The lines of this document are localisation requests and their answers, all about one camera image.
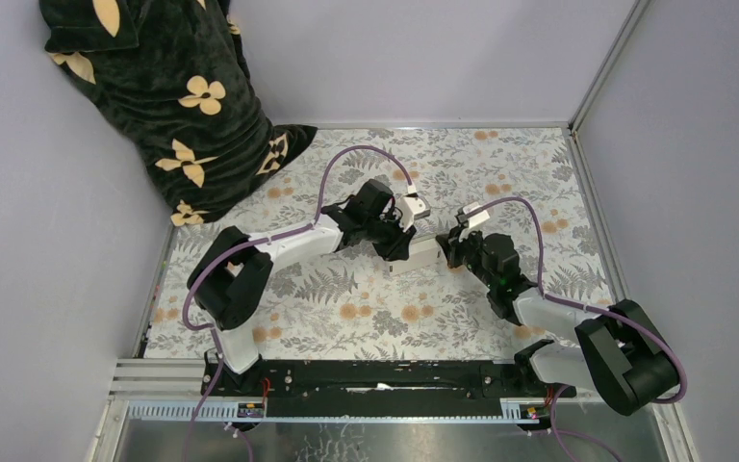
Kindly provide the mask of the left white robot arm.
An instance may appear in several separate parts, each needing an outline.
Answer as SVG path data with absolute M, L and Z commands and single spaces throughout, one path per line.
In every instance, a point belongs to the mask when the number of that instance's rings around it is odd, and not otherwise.
M 369 180 L 347 199 L 323 206 L 310 222 L 273 234 L 247 234 L 235 226 L 223 229 L 188 281 L 188 299 L 209 320 L 226 366 L 223 383 L 239 396 L 259 386 L 255 364 L 260 353 L 251 319 L 275 272 L 363 242 L 372 244 L 387 262 L 405 261 L 416 221 L 430 212 L 415 186 L 395 198 L 385 184 Z

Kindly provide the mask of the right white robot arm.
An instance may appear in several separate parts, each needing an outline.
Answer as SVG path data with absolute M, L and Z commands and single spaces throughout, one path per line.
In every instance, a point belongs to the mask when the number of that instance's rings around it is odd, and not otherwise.
M 514 355 L 513 381 L 523 395 L 568 385 L 596 392 L 629 416 L 668 392 L 685 391 L 682 366 L 638 303 L 623 299 L 598 308 L 544 293 L 522 273 L 519 253 L 504 234 L 454 228 L 436 242 L 450 268 L 468 270 L 486 287 L 499 319 L 549 334 Z

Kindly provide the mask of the white cardboard paper box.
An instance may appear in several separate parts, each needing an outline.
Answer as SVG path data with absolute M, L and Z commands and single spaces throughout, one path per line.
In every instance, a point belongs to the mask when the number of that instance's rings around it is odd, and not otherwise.
M 445 252 L 437 234 L 418 235 L 410 243 L 407 261 L 445 259 Z

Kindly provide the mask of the black floral plush blanket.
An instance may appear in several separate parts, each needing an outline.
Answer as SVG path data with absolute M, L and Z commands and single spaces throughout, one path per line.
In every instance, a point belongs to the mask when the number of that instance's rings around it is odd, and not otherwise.
M 266 116 L 226 1 L 45 0 L 39 10 L 45 51 L 135 145 L 175 226 L 223 218 L 317 134 Z

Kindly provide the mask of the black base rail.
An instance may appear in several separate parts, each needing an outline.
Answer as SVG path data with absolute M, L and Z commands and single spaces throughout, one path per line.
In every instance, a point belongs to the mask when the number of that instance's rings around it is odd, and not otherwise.
M 472 398 L 547 398 L 561 385 L 526 366 L 495 361 L 264 360 L 246 372 L 205 361 L 201 391 L 213 397 L 302 397 L 323 391 L 449 390 Z

